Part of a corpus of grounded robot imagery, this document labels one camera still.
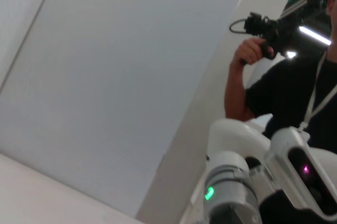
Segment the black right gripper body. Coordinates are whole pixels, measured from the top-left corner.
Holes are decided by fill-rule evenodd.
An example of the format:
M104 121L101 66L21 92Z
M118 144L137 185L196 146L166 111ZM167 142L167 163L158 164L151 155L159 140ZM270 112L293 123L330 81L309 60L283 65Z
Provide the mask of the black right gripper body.
M266 198L259 211L263 223L336 223L320 218L313 211L295 209L282 190Z

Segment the person right hand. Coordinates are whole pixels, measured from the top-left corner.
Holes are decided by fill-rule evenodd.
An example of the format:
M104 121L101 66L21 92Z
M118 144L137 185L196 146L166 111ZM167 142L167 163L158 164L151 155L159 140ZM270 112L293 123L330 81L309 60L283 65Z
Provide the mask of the person right hand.
M261 38L249 38L244 40L236 49L232 59L232 65L243 66L242 62L252 65L262 59L262 45L265 40Z

